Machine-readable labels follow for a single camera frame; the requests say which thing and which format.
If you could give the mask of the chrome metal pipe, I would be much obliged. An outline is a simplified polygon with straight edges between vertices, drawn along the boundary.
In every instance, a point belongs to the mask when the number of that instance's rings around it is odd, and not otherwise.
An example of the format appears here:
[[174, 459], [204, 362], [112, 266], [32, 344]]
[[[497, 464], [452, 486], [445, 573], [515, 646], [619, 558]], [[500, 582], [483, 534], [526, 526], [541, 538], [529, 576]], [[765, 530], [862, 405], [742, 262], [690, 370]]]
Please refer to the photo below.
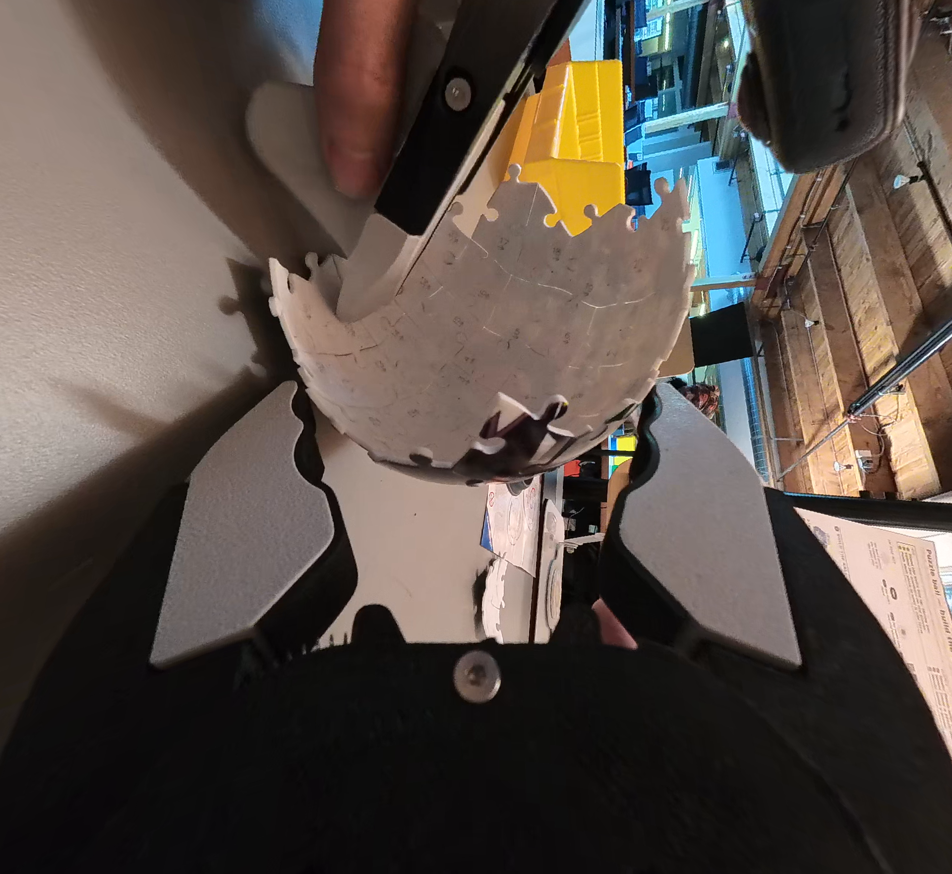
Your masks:
[[904, 356], [880, 379], [876, 380], [863, 394], [848, 406], [844, 415], [847, 419], [860, 417], [863, 412], [875, 404], [882, 396], [894, 392], [909, 376], [941, 352], [951, 340], [952, 320], [948, 319], [917, 348]]

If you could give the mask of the yellow plastic tote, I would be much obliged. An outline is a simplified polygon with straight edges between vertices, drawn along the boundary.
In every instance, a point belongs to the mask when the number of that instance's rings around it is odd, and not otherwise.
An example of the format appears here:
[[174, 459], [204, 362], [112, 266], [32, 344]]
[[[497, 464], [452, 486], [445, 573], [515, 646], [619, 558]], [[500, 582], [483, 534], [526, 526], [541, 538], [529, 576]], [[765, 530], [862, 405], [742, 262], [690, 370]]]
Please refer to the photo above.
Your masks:
[[619, 61], [550, 66], [523, 98], [486, 157], [496, 190], [486, 202], [503, 249], [526, 227], [578, 236], [597, 222], [628, 238], [623, 76]]

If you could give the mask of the black metal beam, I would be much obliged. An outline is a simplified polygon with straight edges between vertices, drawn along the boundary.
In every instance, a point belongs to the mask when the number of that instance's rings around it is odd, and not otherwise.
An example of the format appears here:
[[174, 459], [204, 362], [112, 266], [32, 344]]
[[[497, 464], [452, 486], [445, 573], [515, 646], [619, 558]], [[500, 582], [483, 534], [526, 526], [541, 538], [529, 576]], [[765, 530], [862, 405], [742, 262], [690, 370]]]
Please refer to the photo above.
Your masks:
[[936, 500], [879, 499], [782, 492], [792, 506], [840, 520], [874, 526], [950, 533], [951, 504]]

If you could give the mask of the person's left hand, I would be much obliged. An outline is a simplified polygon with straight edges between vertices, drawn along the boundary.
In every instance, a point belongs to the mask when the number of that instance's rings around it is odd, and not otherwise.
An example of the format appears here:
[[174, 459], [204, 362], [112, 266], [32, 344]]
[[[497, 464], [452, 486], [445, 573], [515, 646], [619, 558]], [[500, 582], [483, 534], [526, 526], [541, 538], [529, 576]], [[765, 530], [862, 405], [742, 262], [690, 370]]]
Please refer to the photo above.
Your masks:
[[371, 199], [392, 162], [416, 0], [323, 0], [313, 69], [319, 139], [336, 189]]

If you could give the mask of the partly built puzzle ball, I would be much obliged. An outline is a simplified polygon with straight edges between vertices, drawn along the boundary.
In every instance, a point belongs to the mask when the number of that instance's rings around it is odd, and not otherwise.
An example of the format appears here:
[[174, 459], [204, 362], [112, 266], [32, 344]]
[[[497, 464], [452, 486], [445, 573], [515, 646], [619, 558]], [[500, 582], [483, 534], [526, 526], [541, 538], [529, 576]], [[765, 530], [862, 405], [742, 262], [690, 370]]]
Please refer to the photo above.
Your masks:
[[597, 445], [649, 394], [683, 328], [694, 268], [687, 186], [655, 184], [571, 236], [542, 187], [503, 182], [467, 236], [440, 225], [367, 317], [331, 307], [329, 267], [269, 262], [271, 312], [304, 390], [377, 463], [438, 483], [529, 478]]

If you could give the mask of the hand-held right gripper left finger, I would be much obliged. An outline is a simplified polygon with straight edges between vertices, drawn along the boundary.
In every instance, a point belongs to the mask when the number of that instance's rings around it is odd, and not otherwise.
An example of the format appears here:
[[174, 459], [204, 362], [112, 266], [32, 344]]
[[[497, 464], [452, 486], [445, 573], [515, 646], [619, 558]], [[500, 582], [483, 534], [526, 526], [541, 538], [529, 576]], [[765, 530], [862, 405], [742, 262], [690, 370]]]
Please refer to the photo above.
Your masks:
[[236, 642], [275, 660], [314, 650], [357, 582], [310, 401], [283, 382], [189, 479], [149, 661], [168, 668]]

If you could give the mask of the person's right hand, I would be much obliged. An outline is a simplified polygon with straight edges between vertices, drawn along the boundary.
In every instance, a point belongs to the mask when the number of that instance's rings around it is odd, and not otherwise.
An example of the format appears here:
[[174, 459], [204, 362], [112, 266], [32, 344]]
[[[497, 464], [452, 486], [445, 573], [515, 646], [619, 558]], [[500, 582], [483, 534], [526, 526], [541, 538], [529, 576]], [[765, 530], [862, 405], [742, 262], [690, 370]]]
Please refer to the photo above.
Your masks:
[[592, 610], [597, 618], [601, 643], [626, 650], [637, 649], [636, 641], [627, 632], [619, 619], [610, 610], [601, 598], [593, 605]]

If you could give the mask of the white instruction leaflet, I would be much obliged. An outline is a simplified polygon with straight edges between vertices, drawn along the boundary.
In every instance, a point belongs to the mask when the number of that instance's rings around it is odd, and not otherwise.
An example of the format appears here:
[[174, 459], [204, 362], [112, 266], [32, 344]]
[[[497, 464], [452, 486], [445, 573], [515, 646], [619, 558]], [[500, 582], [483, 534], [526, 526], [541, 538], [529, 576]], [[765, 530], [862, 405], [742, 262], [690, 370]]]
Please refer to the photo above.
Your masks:
[[541, 476], [516, 485], [491, 484], [486, 488], [481, 546], [496, 557], [537, 575]]

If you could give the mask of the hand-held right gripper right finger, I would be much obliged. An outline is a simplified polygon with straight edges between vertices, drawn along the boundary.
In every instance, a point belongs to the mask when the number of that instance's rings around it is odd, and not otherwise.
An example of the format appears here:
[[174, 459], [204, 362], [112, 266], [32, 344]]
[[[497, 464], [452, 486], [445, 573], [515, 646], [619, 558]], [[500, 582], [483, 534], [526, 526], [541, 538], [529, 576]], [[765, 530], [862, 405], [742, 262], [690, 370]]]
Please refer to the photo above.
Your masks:
[[637, 644], [712, 643], [781, 669], [802, 654], [768, 513], [744, 454], [668, 383], [645, 398], [601, 545], [602, 601]]

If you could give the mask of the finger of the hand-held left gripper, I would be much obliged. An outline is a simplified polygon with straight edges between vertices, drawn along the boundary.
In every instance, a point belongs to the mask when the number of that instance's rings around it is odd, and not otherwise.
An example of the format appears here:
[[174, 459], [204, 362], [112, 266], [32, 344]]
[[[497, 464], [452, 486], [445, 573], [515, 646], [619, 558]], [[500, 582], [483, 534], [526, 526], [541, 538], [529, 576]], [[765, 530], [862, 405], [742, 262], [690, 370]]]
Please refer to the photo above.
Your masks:
[[353, 323], [382, 309], [400, 292], [408, 277], [427, 267], [443, 277], [462, 254], [462, 233], [450, 205], [438, 225], [424, 235], [411, 235], [373, 211], [367, 218], [353, 254], [344, 262], [337, 299], [337, 318]]
[[248, 142], [292, 197], [317, 252], [350, 257], [372, 213], [372, 201], [341, 193], [323, 155], [312, 87], [264, 82], [245, 111]]

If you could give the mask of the printed task sheet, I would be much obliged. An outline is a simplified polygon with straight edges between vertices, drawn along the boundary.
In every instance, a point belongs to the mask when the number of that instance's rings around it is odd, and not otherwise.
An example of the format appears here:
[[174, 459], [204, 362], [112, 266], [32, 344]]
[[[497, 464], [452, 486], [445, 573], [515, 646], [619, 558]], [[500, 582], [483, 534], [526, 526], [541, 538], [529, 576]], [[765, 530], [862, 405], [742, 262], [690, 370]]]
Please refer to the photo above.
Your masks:
[[951, 616], [935, 543], [798, 508], [887, 632], [951, 748]]

